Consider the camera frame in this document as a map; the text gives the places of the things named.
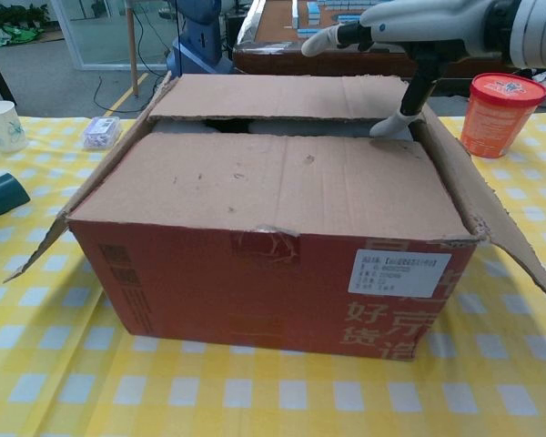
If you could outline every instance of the cardboard box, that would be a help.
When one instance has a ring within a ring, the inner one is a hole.
[[[427,107],[414,142],[151,132],[167,118],[372,120],[404,90],[371,76],[165,83],[15,276],[68,224],[134,334],[400,360],[483,240],[546,292],[530,245]]]

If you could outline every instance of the wooden table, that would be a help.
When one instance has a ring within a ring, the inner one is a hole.
[[[298,2],[301,27],[308,27],[306,3]],[[335,25],[337,15],[361,12],[327,11],[322,7],[320,26]],[[414,74],[415,63],[395,46],[374,46],[366,53],[349,47],[307,58],[300,51],[304,41],[291,28],[291,0],[254,0],[233,53],[235,67],[255,75],[411,77]],[[469,59],[449,66],[446,77],[472,78],[488,71],[511,70],[494,59]]]

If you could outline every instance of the paper cup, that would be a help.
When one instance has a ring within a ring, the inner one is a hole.
[[[16,152],[26,147],[25,131],[15,110],[15,104],[0,101],[0,151]]]

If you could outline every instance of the blue robot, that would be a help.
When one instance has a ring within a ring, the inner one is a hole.
[[[172,76],[185,73],[228,74],[232,62],[222,56],[220,0],[169,0],[186,19],[186,25],[172,42],[167,67]]]

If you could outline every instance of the small plastic package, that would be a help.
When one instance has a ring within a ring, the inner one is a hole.
[[[83,132],[83,148],[112,147],[121,134],[119,117],[95,117]]]

